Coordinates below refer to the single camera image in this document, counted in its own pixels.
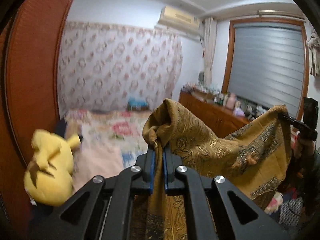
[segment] floral bedspread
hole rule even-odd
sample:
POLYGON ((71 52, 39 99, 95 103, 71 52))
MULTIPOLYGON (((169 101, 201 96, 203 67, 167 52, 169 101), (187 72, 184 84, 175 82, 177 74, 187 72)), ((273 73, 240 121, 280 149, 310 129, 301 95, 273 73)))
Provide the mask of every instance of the floral bedspread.
POLYGON ((81 126, 86 143, 119 147, 125 169, 134 165, 139 155, 147 152, 142 129, 150 114, 150 111, 95 114, 88 110, 69 110, 65 120, 81 126))

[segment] plush toy tag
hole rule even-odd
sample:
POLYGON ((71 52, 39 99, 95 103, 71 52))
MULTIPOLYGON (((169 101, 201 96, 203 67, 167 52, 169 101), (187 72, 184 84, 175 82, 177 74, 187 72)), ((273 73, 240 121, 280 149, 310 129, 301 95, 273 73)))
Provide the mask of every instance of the plush toy tag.
POLYGON ((33 197, 31 197, 31 195, 29 194, 29 192, 28 192, 28 190, 26 188, 24 188, 24 189, 25 189, 26 193, 28 194, 28 196, 30 198, 31 204, 36 206, 37 204, 36 204, 35 200, 33 199, 33 197))

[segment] window blind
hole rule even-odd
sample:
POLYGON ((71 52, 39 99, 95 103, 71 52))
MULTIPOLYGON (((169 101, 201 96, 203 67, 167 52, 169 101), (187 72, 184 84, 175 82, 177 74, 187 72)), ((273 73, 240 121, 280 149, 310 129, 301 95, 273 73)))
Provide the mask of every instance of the window blind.
POLYGON ((301 27, 258 22, 234 28, 228 91, 269 108, 285 104, 296 117, 304 72, 301 27))

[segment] curtain rod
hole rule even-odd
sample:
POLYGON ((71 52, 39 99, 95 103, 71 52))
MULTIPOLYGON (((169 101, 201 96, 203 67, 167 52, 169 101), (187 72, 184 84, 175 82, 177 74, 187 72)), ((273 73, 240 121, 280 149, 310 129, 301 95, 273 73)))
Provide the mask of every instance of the curtain rod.
POLYGON ((279 15, 279 16, 289 16, 295 17, 298 19, 304 20, 305 18, 299 14, 293 14, 285 11, 278 11, 278 10, 258 10, 257 14, 262 17, 262 15, 279 15))

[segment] air conditioner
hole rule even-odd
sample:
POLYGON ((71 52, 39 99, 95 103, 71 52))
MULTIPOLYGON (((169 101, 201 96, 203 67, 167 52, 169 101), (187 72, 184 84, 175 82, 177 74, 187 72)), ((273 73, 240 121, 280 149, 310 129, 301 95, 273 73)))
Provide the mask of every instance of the air conditioner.
POLYGON ((192 35, 200 34, 200 20, 197 17, 170 6, 166 6, 162 9, 158 24, 190 33, 192 35))

